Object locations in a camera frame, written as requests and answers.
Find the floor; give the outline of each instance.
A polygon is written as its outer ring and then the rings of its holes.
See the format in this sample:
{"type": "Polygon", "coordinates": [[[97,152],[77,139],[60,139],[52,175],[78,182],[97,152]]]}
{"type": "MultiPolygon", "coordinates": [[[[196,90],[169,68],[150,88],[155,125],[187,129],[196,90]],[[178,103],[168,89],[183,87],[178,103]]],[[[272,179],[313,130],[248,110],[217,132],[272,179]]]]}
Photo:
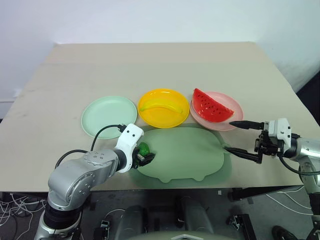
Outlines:
{"type": "MultiPolygon", "coordinates": [[[[242,233],[236,231],[233,226],[226,224],[226,219],[234,214],[249,214],[256,237],[259,240],[273,239],[271,229],[274,225],[283,226],[294,233],[299,239],[305,238],[312,228],[310,216],[287,210],[266,195],[253,197],[253,203],[249,204],[251,201],[247,199],[235,202],[229,201],[227,194],[230,189],[220,189],[221,195],[218,195],[218,190],[219,189],[177,189],[93,192],[90,200],[91,204],[83,211],[81,228],[84,239],[93,239],[94,229],[100,226],[101,220],[104,219],[106,213],[118,208],[126,209],[133,205],[140,205],[147,209],[149,232],[155,230],[155,221],[159,223],[156,227],[159,228],[160,231],[179,230],[175,225],[174,202],[176,197],[180,198],[184,196],[189,196],[202,204],[206,209],[215,234],[237,240],[244,239],[242,233]]],[[[309,197],[304,189],[289,194],[300,204],[309,206],[309,197]]],[[[271,193],[270,196],[296,211],[310,213],[310,210],[298,206],[282,193],[271,193]]],[[[30,231],[21,236],[19,240],[33,239],[41,212],[42,211],[34,213],[30,231]]],[[[115,211],[107,217],[107,220],[111,221],[111,240],[114,238],[121,215],[122,211],[115,211]]],[[[16,219],[18,223],[16,237],[18,237],[28,229],[31,218],[19,217],[16,219]]],[[[11,240],[14,234],[14,228],[15,221],[11,218],[4,226],[0,227],[0,239],[11,240]]]]}

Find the toy watermelon slice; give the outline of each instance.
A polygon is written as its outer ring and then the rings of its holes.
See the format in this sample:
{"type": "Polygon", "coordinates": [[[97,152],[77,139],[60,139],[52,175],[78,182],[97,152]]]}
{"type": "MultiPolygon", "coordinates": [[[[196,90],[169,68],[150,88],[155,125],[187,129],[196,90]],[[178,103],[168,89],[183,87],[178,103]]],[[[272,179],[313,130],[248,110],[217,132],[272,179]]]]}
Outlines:
{"type": "Polygon", "coordinates": [[[200,117],[213,123],[223,122],[234,114],[234,111],[215,101],[198,88],[193,91],[192,105],[200,117]]]}

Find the beige tabletop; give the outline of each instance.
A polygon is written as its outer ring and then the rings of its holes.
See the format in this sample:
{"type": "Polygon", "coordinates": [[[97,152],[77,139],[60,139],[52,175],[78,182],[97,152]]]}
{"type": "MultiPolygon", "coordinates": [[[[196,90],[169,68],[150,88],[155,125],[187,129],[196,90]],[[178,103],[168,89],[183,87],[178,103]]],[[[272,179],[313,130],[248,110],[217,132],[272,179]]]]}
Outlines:
{"type": "MultiPolygon", "coordinates": [[[[174,89],[188,100],[194,88],[222,92],[239,102],[246,120],[285,117],[294,133],[320,136],[312,115],[254,43],[57,45],[0,124],[0,191],[48,191],[57,159],[69,150],[90,148],[93,138],[81,127],[88,104],[103,96],[124,96],[137,104],[143,93],[156,88],[174,89]]],[[[186,122],[194,120],[189,116],[186,122]]],[[[146,125],[140,117],[136,124],[146,125]]],[[[249,152],[258,134],[243,129],[221,132],[225,142],[249,152]]],[[[98,140],[96,148],[112,148],[115,143],[116,139],[98,140]]],[[[226,181],[199,188],[301,184],[276,158],[265,156],[256,164],[232,155],[231,163],[226,181]]],[[[128,173],[117,173],[95,188],[125,189],[140,189],[128,173]]]]}

